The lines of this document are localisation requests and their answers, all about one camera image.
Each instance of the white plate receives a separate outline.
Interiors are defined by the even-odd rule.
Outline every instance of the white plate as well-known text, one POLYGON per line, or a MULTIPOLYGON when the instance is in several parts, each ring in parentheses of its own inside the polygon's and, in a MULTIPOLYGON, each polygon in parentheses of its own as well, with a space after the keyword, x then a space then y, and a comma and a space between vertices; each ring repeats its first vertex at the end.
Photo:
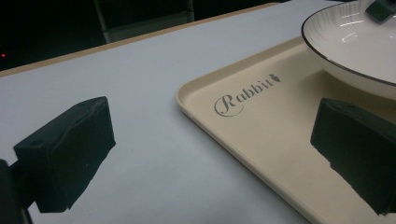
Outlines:
POLYGON ((372 2, 322 9, 304 22, 302 36, 324 70, 358 89, 396 100, 396 17, 374 22, 365 13, 372 2))

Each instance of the white table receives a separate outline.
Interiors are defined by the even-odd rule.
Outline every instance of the white table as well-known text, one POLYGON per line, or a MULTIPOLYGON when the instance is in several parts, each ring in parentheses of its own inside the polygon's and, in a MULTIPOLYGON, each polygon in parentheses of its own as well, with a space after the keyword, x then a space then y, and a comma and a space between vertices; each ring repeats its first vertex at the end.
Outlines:
POLYGON ((110 105, 117 145, 71 210, 40 214, 33 204, 34 223, 308 223, 184 116, 175 93, 300 35, 304 19, 333 4, 293 0, 0 73, 0 158, 9 165, 14 145, 70 106, 98 96, 110 105))

